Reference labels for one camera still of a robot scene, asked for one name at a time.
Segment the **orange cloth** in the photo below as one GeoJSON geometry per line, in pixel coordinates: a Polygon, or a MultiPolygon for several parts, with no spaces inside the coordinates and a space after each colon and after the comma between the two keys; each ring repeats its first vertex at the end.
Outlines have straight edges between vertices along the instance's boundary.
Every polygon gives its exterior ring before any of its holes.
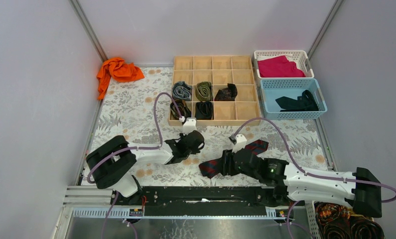
{"type": "Polygon", "coordinates": [[[113,57],[103,63],[97,74],[97,79],[100,81],[98,100],[104,99],[111,77],[118,82],[137,81],[145,78],[140,68],[134,66],[133,63],[126,64],[123,58],[113,57]]]}

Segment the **gray wall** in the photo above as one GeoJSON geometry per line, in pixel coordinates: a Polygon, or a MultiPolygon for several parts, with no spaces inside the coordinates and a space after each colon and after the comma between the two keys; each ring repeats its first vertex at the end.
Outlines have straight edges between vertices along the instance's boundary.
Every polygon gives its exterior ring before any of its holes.
{"type": "Polygon", "coordinates": [[[308,50],[334,0],[81,0],[108,57],[172,64],[178,55],[308,50]]]}
{"type": "MultiPolygon", "coordinates": [[[[366,167],[396,187],[396,0],[346,1],[311,62],[339,169],[366,167]]],[[[378,222],[396,239],[396,201],[378,222]]]]}
{"type": "Polygon", "coordinates": [[[49,238],[81,163],[100,59],[69,2],[0,1],[0,238],[49,238]]]}

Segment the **floral tablecloth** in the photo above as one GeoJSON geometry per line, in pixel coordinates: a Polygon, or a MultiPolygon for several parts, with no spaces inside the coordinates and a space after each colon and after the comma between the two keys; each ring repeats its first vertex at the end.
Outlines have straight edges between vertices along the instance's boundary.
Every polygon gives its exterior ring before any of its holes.
{"type": "MultiPolygon", "coordinates": [[[[119,83],[111,79],[89,152],[116,135],[124,135],[128,142],[159,142],[152,108],[158,93],[170,93],[173,68],[146,67],[141,69],[145,75],[142,80],[119,83]]],[[[163,140],[178,138],[181,132],[180,126],[168,125],[170,102],[168,97],[162,96],[157,104],[157,118],[163,140]]],[[[301,166],[327,170],[313,120],[276,120],[274,123],[286,136],[292,154],[301,166]]],[[[198,131],[205,138],[205,147],[201,153],[191,155],[178,164],[137,163],[130,169],[130,173],[142,186],[260,186],[261,183],[257,180],[242,174],[233,177],[224,177],[219,174],[209,179],[203,177],[199,171],[198,164],[219,158],[224,149],[233,147],[228,137],[237,128],[238,126],[198,126],[198,131]]],[[[248,142],[256,139],[269,142],[267,152],[260,154],[260,157],[290,161],[281,137],[267,122],[262,122],[258,126],[245,127],[241,133],[246,136],[248,142]]],[[[89,185],[86,181],[88,173],[89,168],[85,164],[81,185],[89,185]]]]}

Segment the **green rolled tie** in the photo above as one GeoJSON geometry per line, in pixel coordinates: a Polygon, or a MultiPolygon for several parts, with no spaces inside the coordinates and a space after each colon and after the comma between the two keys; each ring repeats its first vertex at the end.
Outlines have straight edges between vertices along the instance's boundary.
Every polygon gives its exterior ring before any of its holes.
{"type": "Polygon", "coordinates": [[[212,101],[211,82],[203,81],[198,83],[196,85],[195,94],[199,101],[212,101]]]}

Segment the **wooden compartment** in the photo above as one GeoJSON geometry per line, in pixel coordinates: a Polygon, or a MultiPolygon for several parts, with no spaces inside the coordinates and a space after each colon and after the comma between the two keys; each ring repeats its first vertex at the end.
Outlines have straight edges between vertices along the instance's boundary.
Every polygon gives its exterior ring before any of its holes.
{"type": "Polygon", "coordinates": [[[176,82],[184,81],[188,85],[192,85],[193,71],[174,71],[173,85],[176,82]]]}
{"type": "Polygon", "coordinates": [[[232,56],[233,69],[252,69],[252,63],[249,56],[232,56]]]}
{"type": "Polygon", "coordinates": [[[195,56],[193,59],[194,70],[211,70],[212,57],[211,56],[195,56]]]}
{"type": "Polygon", "coordinates": [[[230,56],[213,56],[212,69],[228,70],[232,68],[232,58],[230,56]]]}
{"type": "Polygon", "coordinates": [[[212,72],[212,83],[214,85],[233,83],[233,72],[231,70],[214,70],[212,72]]]}
{"type": "Polygon", "coordinates": [[[199,82],[209,81],[212,84],[212,71],[193,71],[193,85],[199,82]]]}
{"type": "Polygon", "coordinates": [[[236,102],[236,115],[238,120],[250,120],[260,116],[257,102],[236,102]]]}
{"type": "Polygon", "coordinates": [[[255,86],[253,85],[236,85],[238,89],[238,95],[236,96],[236,101],[250,101],[256,102],[257,95],[255,92],[255,86]]]}
{"type": "Polygon", "coordinates": [[[176,56],[174,58],[174,70],[192,70],[193,56],[176,56]]]}
{"type": "MultiPolygon", "coordinates": [[[[173,82],[184,81],[192,87],[192,101],[186,105],[195,117],[195,107],[199,100],[196,98],[196,85],[203,81],[211,82],[213,93],[212,119],[199,119],[200,126],[229,125],[240,126],[249,119],[260,117],[260,106],[257,101],[257,91],[251,59],[247,56],[178,56],[174,60],[173,82]],[[213,101],[218,90],[226,88],[228,83],[236,84],[238,95],[235,101],[213,101]]],[[[248,125],[258,125],[260,120],[248,125]]],[[[168,124],[181,126],[181,122],[174,119],[171,113],[168,124]]]]}
{"type": "Polygon", "coordinates": [[[214,120],[236,120],[235,102],[215,101],[214,120]]]}
{"type": "Polygon", "coordinates": [[[254,73],[252,70],[233,70],[233,83],[236,85],[253,85],[254,73]]]}

